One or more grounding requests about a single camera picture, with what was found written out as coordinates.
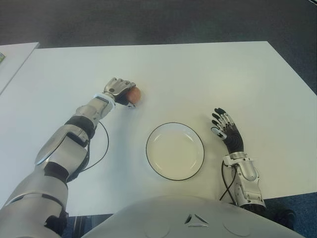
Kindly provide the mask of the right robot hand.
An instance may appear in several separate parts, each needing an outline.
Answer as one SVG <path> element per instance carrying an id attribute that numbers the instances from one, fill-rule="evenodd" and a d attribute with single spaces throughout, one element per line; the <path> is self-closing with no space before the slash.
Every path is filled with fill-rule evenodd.
<path id="1" fill-rule="evenodd" d="M 228 153 L 244 152 L 242 136 L 231 116 L 222 108 L 215 108 L 211 115 L 211 131 L 223 141 Z"/>

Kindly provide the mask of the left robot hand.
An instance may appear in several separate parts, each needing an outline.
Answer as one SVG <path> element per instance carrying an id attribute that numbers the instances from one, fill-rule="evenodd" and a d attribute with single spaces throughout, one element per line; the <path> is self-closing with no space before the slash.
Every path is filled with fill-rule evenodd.
<path id="1" fill-rule="evenodd" d="M 104 87 L 103 94 L 111 97 L 115 103 L 134 108 L 140 100 L 140 92 L 134 82 L 121 78 L 112 78 Z"/>

